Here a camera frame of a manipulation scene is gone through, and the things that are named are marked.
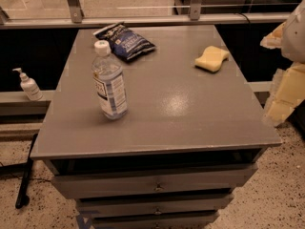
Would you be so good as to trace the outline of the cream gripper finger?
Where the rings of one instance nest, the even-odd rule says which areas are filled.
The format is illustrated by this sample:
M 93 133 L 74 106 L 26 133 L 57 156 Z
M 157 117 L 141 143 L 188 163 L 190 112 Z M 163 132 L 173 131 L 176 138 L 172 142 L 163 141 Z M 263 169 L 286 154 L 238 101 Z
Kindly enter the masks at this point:
M 280 49 L 282 46 L 283 29 L 285 22 L 277 26 L 272 32 L 264 36 L 260 45 L 267 49 Z
M 263 122 L 270 126 L 282 124 L 305 100 L 305 65 L 293 63 L 287 70 L 277 69 L 270 88 Z

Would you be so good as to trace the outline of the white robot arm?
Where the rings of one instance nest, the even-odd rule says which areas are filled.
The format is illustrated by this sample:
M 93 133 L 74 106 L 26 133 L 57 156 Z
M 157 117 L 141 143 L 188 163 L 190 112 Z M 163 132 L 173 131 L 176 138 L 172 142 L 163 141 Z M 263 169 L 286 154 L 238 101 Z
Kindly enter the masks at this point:
M 276 127 L 305 100 L 305 0 L 285 22 L 264 36 L 260 45 L 280 49 L 281 55 L 293 62 L 287 70 L 276 70 L 264 107 L 264 122 Z

